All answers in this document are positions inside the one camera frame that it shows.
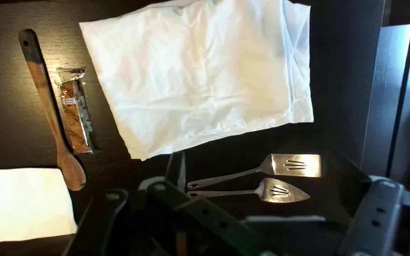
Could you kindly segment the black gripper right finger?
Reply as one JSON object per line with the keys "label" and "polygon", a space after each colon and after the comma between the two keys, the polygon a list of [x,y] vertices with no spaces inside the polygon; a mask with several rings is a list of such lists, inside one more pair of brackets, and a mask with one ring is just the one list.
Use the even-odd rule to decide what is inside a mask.
{"label": "black gripper right finger", "polygon": [[410,245],[410,192],[391,179],[375,179],[362,197],[338,249],[340,256],[398,256]]}

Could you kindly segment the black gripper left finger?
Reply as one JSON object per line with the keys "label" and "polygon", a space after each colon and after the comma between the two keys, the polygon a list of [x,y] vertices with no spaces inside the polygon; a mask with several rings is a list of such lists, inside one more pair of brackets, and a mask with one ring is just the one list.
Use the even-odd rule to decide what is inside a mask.
{"label": "black gripper left finger", "polygon": [[261,253],[261,241],[256,233],[207,199],[186,197],[162,177],[142,181],[139,189],[146,194],[149,204],[172,216],[187,233],[229,256]]}

